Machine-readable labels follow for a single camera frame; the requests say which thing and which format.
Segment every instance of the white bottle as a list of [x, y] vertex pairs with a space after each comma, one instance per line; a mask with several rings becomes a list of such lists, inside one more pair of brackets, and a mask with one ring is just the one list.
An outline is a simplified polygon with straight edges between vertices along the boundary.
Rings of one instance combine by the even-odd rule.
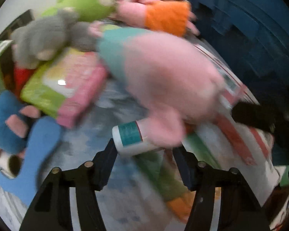
[[143, 120], [113, 127], [113, 140], [121, 156], [134, 156], [159, 149], [149, 142], [144, 131]]

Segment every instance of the orange sleeve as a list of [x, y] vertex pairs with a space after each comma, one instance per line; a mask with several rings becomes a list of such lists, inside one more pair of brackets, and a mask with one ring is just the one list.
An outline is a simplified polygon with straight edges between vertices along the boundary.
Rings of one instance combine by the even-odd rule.
[[187, 1], [159, 1], [147, 5], [145, 26], [153, 31], [164, 31], [176, 36], [186, 33], [190, 4]]

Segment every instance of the pink pig plush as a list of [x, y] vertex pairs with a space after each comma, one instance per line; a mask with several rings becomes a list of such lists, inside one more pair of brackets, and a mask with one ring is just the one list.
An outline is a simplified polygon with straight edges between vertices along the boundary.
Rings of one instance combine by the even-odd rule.
[[146, 136], [157, 146], [173, 147], [185, 135], [184, 121], [198, 124], [212, 116], [224, 79], [191, 43], [141, 28], [100, 31], [97, 51], [110, 73], [149, 110]]
[[180, 37], [187, 28], [195, 35], [200, 34], [191, 22], [196, 16], [190, 11], [190, 3], [186, 0], [140, 0], [139, 3], [121, 0], [117, 4], [117, 19], [130, 26], [164, 31]]

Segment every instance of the green box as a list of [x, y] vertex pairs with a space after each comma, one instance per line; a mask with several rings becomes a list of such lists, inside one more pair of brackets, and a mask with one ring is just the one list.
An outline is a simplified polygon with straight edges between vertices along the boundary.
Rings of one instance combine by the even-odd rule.
[[14, 91], [14, 88], [12, 40], [0, 41], [0, 94], [6, 89]]

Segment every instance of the bottle label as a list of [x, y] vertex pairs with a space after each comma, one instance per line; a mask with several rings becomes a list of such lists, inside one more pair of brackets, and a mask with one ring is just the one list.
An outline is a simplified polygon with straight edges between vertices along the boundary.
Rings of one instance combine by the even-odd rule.
[[129, 122], [118, 126], [123, 146], [142, 142], [142, 136], [137, 122]]

